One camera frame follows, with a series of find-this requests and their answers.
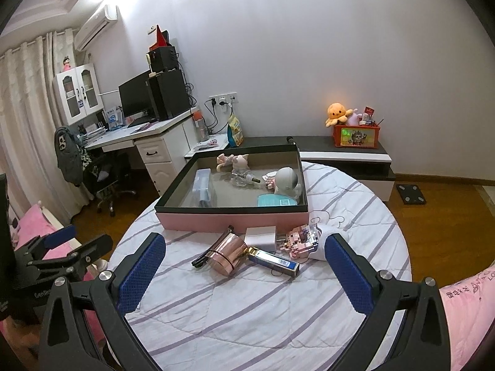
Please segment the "purple plush toy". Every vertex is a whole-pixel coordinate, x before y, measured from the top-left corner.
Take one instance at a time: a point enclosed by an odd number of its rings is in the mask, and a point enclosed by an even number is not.
[[[346,121],[346,126],[358,126],[359,121],[363,118],[362,114],[357,113],[357,109],[354,109],[352,111],[352,114],[350,116],[347,116],[347,121]]]

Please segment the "blue gripper pad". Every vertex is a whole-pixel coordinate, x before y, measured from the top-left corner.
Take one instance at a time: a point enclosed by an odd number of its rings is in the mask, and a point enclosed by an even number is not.
[[[59,245],[68,242],[76,237],[76,228],[73,224],[70,224],[66,228],[61,228],[56,232],[47,234],[43,240],[43,245],[47,250],[53,250]]]
[[[372,286],[334,234],[328,236],[325,241],[325,258],[354,309],[370,315],[374,307]]]
[[[165,258],[165,249],[163,236],[158,233],[151,233],[138,250],[132,254],[132,256],[136,256],[142,251],[137,259],[133,258],[135,263],[132,269],[118,285],[117,309],[122,316],[136,310],[154,274]]]

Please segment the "pink pixel toy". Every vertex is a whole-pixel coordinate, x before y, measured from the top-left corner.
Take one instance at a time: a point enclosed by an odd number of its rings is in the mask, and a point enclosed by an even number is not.
[[[288,252],[292,259],[307,258],[318,249],[319,237],[320,232],[316,225],[305,224],[287,233],[286,241],[280,249]]]

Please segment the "screw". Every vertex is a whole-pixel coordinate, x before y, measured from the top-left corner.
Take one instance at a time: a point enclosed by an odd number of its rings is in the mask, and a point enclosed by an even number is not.
[[[60,287],[65,283],[65,277],[58,277],[55,279],[55,286]]]
[[[111,271],[103,271],[100,273],[100,276],[98,276],[100,280],[108,280],[112,277],[112,272]]]
[[[386,271],[386,270],[383,270],[383,271],[380,271],[380,277],[384,280],[390,280],[392,279],[394,275],[392,275],[392,272],[390,271]]]
[[[435,286],[435,284],[436,284],[437,282],[435,282],[435,279],[433,279],[432,277],[429,277],[429,276],[428,276],[428,277],[425,277],[425,283],[426,283],[428,286],[433,287],[433,286]]]

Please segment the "rose gold container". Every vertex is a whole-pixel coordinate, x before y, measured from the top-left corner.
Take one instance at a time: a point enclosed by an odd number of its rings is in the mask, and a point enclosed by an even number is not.
[[[229,276],[243,260],[243,254],[246,248],[247,245],[242,238],[230,233],[218,247],[206,254],[209,258],[208,263],[218,273]]]

